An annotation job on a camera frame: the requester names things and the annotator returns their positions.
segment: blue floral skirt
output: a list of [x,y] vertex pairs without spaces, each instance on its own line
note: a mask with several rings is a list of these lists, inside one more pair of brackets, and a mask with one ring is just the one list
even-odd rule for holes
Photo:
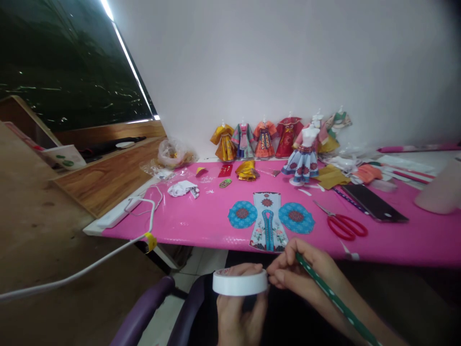
[[314,146],[297,148],[282,168],[286,175],[294,174],[295,182],[309,181],[310,177],[318,176],[317,155]]

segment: yellow paper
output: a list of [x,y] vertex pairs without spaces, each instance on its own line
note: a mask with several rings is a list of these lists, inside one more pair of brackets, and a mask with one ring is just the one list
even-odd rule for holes
[[336,185],[345,185],[351,182],[350,178],[346,177],[339,168],[333,165],[327,165],[318,171],[319,176],[312,177],[318,180],[321,187],[330,190]]
[[258,172],[255,170],[255,161],[245,161],[242,163],[239,168],[235,170],[239,176],[239,180],[253,181],[259,176]]
[[199,167],[199,168],[197,168],[197,172],[195,172],[195,176],[197,176],[197,175],[198,175],[201,171],[203,171],[203,170],[204,170],[204,172],[207,171],[207,169],[206,169],[205,167]]
[[328,135],[328,139],[325,144],[319,143],[318,152],[319,153],[331,152],[339,147],[340,147],[340,144],[337,142],[337,140],[335,140],[331,135]]
[[149,246],[149,250],[146,253],[151,252],[157,246],[157,238],[155,238],[152,233],[147,232],[144,234],[147,238],[147,246]]

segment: roll of tape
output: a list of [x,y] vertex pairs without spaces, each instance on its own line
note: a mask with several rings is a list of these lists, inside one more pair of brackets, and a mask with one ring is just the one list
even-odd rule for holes
[[267,273],[262,272],[248,276],[228,276],[230,268],[213,273],[213,291],[233,297],[251,296],[267,290]]

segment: scissors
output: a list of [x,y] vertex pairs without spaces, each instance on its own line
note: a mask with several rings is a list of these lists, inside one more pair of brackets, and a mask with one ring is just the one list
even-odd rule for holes
[[[334,234],[336,234],[339,238],[344,239],[344,240],[354,240],[356,236],[367,236],[368,235],[368,230],[365,226],[363,226],[361,223],[358,221],[351,219],[348,216],[345,215],[339,215],[332,213],[328,210],[326,210],[324,207],[322,207],[320,204],[317,203],[317,201],[314,201],[314,203],[325,213],[328,214],[328,226],[330,229],[333,231]],[[333,224],[335,224],[339,229],[342,230],[340,232],[336,227],[333,227]]]

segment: green pencil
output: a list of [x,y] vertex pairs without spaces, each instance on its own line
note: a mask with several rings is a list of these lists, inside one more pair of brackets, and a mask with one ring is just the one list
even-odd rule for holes
[[296,259],[298,262],[306,269],[306,272],[313,278],[317,285],[322,289],[323,292],[327,295],[328,298],[336,305],[336,307],[346,316],[347,320],[354,326],[356,331],[366,340],[370,345],[373,346],[382,346],[378,342],[373,334],[364,326],[362,322],[353,314],[352,311],[342,302],[341,299],[333,292],[333,290],[322,280],[320,276],[315,272],[314,269],[304,260],[300,253],[296,253]]

